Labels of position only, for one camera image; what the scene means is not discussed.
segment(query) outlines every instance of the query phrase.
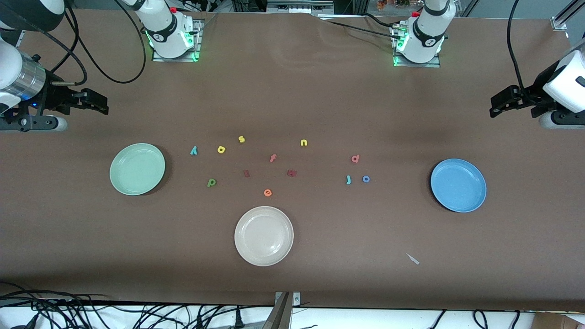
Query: table surface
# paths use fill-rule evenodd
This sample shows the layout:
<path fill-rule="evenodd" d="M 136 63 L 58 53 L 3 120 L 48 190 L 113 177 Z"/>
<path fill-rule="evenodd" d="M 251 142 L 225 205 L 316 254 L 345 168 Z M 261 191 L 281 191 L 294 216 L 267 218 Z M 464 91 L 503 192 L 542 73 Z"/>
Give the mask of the table surface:
<path fill-rule="evenodd" d="M 104 70 L 133 76 L 140 44 L 123 13 L 76 12 Z M 305 14 L 216 15 L 198 63 L 149 61 L 127 85 L 79 50 L 110 114 L 73 110 L 64 133 L 1 137 L 0 277 L 117 300 L 270 304 L 294 290 L 313 306 L 585 310 L 585 134 L 542 129 L 528 110 L 490 119 L 490 97 L 516 83 L 505 28 L 455 19 L 439 69 L 393 67 L 387 39 Z M 569 47 L 547 20 L 513 30 L 527 84 Z M 63 23 L 53 33 L 73 39 Z M 45 67 L 63 55 L 37 33 L 22 49 Z M 81 77 L 72 60 L 58 74 Z M 151 193 L 124 196 L 109 166 L 138 142 L 158 146 L 167 170 Z M 486 178 L 477 211 L 450 212 L 430 192 L 451 157 Z M 295 231 L 267 268 L 233 242 L 260 205 Z"/>

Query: white plate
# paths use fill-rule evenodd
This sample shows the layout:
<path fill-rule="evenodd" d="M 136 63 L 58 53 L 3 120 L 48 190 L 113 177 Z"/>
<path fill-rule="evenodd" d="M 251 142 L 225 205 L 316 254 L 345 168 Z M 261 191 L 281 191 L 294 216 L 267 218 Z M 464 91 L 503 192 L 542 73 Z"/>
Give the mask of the white plate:
<path fill-rule="evenodd" d="M 245 213 L 236 226 L 236 249 L 252 265 L 274 265 L 293 247 L 292 228 L 282 211 L 267 205 L 256 207 Z"/>
<path fill-rule="evenodd" d="M 110 181 L 120 193 L 138 196 L 157 186 L 164 168 L 164 156 L 156 146 L 138 143 L 124 148 L 113 159 Z"/>

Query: plate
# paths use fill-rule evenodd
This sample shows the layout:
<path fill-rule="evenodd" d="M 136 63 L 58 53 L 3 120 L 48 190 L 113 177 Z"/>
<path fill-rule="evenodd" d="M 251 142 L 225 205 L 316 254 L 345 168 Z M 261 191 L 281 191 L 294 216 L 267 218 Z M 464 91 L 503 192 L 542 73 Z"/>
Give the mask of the plate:
<path fill-rule="evenodd" d="M 431 174 L 431 190 L 445 208 L 458 213 L 478 209 L 487 195 L 486 180 L 479 169 L 462 159 L 437 164 Z"/>
<path fill-rule="evenodd" d="M 110 181 L 127 196 L 138 196 L 152 190 L 164 175 L 164 156 L 156 146 L 146 143 L 121 150 L 110 166 Z"/>
<path fill-rule="evenodd" d="M 293 247 L 292 228 L 291 221 L 279 209 L 267 205 L 253 208 L 240 218 L 236 226 L 236 249 L 252 265 L 274 265 Z"/>

